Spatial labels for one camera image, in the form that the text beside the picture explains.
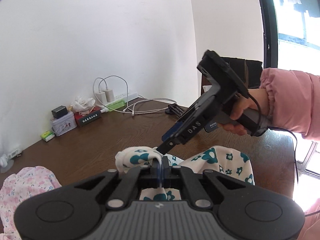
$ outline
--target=white cloth with green flowers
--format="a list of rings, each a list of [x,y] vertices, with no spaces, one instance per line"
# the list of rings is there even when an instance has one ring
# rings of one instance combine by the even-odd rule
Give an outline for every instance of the white cloth with green flowers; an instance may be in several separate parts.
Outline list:
[[[213,146],[185,161],[171,154],[162,155],[156,147],[129,147],[117,153],[116,167],[119,172],[127,172],[135,166],[152,165],[153,159],[161,163],[163,156],[168,157],[170,166],[185,166],[199,174],[205,169],[212,169],[254,185],[249,157],[235,149],[222,146]],[[181,197],[179,190],[174,188],[147,188],[141,191],[140,200],[172,201],[181,200]]]

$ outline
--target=brown tabletop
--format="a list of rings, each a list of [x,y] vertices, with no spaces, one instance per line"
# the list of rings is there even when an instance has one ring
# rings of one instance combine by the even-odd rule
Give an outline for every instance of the brown tabletop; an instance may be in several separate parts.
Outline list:
[[[167,104],[147,102],[137,110],[162,108]],[[0,175],[0,185],[10,174],[23,167],[44,166],[62,185],[115,168],[115,155],[130,146],[156,147],[161,136],[177,120],[164,113],[130,114],[110,112],[88,125],[73,129],[49,142],[38,141],[24,150],[13,167]],[[293,142],[289,136],[273,131],[261,137],[238,136],[217,129],[199,132],[186,145],[175,146],[170,153],[187,159],[214,145],[234,148],[251,160],[256,185],[292,197],[294,185]]]

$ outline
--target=person's arm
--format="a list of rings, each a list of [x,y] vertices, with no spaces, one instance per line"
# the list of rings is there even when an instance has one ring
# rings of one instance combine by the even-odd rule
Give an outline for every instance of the person's arm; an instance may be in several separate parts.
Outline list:
[[[277,68],[264,69],[261,89],[250,90],[264,115],[272,118],[273,126],[298,132],[304,138],[320,141],[320,80],[302,71],[287,71]],[[234,107],[232,119],[248,107],[256,109],[250,99],[241,98]],[[223,128],[243,134],[241,126],[224,125]]]

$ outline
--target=hand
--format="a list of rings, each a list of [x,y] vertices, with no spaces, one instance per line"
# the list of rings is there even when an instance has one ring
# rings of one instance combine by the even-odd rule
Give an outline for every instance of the hand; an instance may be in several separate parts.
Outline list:
[[[261,113],[263,115],[268,115],[269,113],[269,100],[268,94],[265,89],[249,89],[250,95],[252,95],[261,107]],[[240,96],[238,101],[234,104],[230,118],[232,120],[237,120],[243,114],[243,111],[247,108],[252,108],[258,110],[257,105],[251,98],[245,98]],[[221,124],[218,123],[219,127],[222,127],[226,131],[230,131],[231,133],[235,133],[238,135],[245,135],[247,134],[247,130],[243,127],[243,125],[233,125],[231,123]]]

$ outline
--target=pink floral fabric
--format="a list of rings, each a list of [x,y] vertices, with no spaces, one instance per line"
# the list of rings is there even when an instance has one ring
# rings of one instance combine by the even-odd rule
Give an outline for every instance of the pink floral fabric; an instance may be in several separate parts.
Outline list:
[[[22,201],[58,187],[61,185],[52,171],[41,166],[23,168],[6,178],[0,190],[0,218],[4,227],[0,240],[20,239],[13,215]]]

